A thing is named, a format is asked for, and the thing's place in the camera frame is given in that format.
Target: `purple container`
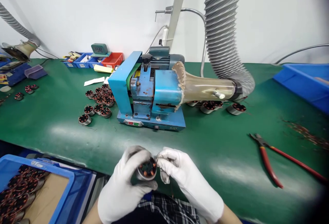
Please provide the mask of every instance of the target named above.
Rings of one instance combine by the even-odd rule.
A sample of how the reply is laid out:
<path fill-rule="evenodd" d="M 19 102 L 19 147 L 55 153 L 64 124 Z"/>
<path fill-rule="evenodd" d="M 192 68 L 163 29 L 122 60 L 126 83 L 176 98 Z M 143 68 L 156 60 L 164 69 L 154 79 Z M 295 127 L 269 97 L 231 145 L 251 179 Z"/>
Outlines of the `purple container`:
<path fill-rule="evenodd" d="M 24 71 L 24 74 L 27 78 L 38 79 L 43 76 L 46 76 L 48 73 L 40 65 L 36 65 Z"/>

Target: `plaid shirt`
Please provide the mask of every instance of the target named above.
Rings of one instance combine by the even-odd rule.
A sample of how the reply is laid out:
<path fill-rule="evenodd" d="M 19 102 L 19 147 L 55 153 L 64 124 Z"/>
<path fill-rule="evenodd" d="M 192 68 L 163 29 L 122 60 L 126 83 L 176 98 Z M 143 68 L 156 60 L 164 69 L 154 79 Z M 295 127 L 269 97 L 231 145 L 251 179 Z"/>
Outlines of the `plaid shirt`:
<path fill-rule="evenodd" d="M 200 224 L 197 210 L 188 202 L 153 192 L 151 201 L 142 199 L 138 208 L 161 214 L 168 224 Z"/>

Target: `hand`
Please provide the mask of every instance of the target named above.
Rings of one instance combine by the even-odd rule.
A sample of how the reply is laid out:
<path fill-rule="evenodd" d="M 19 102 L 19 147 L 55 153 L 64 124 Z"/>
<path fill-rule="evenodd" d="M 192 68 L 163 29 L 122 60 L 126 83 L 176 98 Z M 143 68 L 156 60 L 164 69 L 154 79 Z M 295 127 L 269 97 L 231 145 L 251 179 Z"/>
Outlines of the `hand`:
<path fill-rule="evenodd" d="M 157 165 L 167 175 L 173 177 L 190 204 L 207 220 L 217 222 L 224 211 L 224 202 L 208 184 L 188 154 L 179 150 L 163 148 L 157 156 Z M 160 173 L 164 183 L 165 174 Z"/>
<path fill-rule="evenodd" d="M 145 194 L 158 188 L 155 181 L 145 181 L 135 186 L 130 183 L 136 168 L 150 157 L 151 153 L 141 146 L 131 146 L 125 150 L 98 198 L 98 215 L 104 224 L 129 214 Z"/>

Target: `wire cutters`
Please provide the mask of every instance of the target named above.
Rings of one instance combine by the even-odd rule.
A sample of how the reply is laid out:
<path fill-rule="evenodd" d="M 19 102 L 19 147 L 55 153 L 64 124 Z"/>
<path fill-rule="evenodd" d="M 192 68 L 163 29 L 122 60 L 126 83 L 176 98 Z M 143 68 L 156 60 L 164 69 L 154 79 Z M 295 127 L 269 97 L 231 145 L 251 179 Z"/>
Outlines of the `wire cutters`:
<path fill-rule="evenodd" d="M 265 146 L 270 148 L 271 150 L 274 150 L 275 152 L 279 153 L 280 155 L 283 155 L 284 157 L 288 158 L 289 160 L 293 161 L 294 163 L 296 163 L 297 165 L 299 165 L 300 167 L 304 168 L 306 171 L 310 172 L 311 174 L 313 174 L 316 178 L 318 178 L 319 180 L 321 180 L 324 183 L 328 183 L 328 180 L 326 178 L 324 178 L 321 174 L 317 173 L 316 171 L 314 171 L 312 168 L 310 168 L 309 166 L 305 165 L 304 163 L 302 163 L 301 161 L 291 157 L 290 155 L 284 153 L 283 151 L 273 147 L 273 146 L 269 146 L 266 141 L 259 135 L 259 134 L 255 134 L 252 135 L 251 133 L 249 133 L 249 136 L 252 137 L 259 145 L 259 149 L 260 149 L 260 153 L 261 156 L 263 158 L 263 162 L 265 164 L 266 170 L 269 173 L 269 175 L 271 176 L 272 180 L 275 182 L 275 184 L 280 187 L 283 188 L 283 185 L 281 184 L 281 182 L 279 181 L 278 177 L 275 175 L 270 161 L 268 159 L 266 150 L 265 150 Z"/>

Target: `digital clock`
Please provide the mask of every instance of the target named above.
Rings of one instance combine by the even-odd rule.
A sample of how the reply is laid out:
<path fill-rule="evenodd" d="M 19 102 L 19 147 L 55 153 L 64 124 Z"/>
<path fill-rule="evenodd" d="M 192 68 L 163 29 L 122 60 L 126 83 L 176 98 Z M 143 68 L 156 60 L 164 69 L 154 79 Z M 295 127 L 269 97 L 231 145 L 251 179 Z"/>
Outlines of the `digital clock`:
<path fill-rule="evenodd" d="M 108 54 L 109 50 L 107 49 L 106 44 L 104 43 L 94 43 L 92 44 L 92 50 L 95 54 Z"/>

